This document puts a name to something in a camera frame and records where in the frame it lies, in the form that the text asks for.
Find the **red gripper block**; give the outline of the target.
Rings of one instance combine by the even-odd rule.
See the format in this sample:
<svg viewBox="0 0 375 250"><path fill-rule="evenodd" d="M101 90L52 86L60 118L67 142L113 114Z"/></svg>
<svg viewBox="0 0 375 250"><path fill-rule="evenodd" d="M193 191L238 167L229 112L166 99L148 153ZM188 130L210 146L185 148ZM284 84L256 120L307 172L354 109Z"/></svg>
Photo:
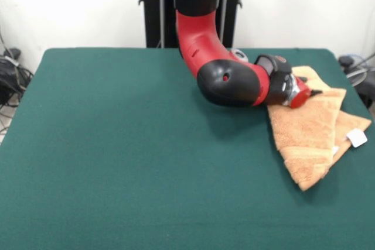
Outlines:
<svg viewBox="0 0 375 250"><path fill-rule="evenodd" d="M288 105L290 108L299 108L309 97L313 97L322 94L322 90L311 90L306 82L306 77L295 77L292 78L292 90L288 98Z"/></svg>

